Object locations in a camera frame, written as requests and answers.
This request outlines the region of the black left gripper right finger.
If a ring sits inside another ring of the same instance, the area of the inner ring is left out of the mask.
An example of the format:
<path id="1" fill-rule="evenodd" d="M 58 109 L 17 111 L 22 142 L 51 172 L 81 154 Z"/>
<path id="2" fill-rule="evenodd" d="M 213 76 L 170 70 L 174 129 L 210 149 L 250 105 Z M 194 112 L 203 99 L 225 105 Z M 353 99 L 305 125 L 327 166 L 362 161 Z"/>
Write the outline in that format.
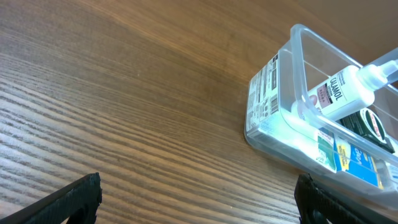
<path id="1" fill-rule="evenodd" d="M 299 175 L 294 197 L 300 224 L 397 224 L 313 179 L 310 174 Z"/>

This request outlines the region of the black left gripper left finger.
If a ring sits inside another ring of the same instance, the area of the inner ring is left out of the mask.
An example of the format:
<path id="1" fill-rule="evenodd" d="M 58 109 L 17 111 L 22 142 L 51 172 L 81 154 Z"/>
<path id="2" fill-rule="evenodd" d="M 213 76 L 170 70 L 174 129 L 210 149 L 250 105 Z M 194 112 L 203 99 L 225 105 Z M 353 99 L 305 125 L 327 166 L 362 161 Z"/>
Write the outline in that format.
<path id="1" fill-rule="evenodd" d="M 102 202 L 99 173 L 88 174 L 3 219 L 1 224 L 94 224 Z"/>

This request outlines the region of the blue VapoDrops lozenge box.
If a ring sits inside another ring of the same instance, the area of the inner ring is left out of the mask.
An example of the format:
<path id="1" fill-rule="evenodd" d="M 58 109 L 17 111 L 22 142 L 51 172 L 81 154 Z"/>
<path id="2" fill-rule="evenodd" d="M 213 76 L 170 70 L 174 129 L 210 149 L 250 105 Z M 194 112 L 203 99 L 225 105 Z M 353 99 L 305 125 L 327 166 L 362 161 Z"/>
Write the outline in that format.
<path id="1" fill-rule="evenodd" d="M 373 157 L 340 137 L 335 138 L 335 179 L 360 192 L 384 189 Z"/>

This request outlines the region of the green Zam-Buk ointment box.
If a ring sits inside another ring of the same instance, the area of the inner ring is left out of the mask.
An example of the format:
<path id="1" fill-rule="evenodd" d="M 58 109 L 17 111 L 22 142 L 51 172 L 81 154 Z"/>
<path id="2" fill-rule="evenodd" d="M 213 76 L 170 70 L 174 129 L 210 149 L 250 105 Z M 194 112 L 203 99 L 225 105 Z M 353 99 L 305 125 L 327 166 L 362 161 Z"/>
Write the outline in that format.
<path id="1" fill-rule="evenodd" d="M 371 141 L 387 152 L 391 154 L 395 153 L 395 150 L 387 143 L 386 130 L 379 116 L 369 108 L 363 108 L 351 115 L 345 116 L 339 122 L 345 128 Z"/>

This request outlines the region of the white green Panadol box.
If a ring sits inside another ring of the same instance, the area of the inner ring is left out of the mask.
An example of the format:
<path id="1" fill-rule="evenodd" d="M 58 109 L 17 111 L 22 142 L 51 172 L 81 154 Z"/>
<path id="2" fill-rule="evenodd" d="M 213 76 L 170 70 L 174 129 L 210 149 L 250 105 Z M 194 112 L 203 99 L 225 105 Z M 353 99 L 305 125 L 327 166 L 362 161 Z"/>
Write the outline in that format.
<path id="1" fill-rule="evenodd" d="M 286 156 L 300 168 L 315 174 L 336 173 L 334 138 L 327 131 L 303 124 L 298 131 L 281 118 L 260 124 L 259 129 L 271 137 L 274 149 Z"/>

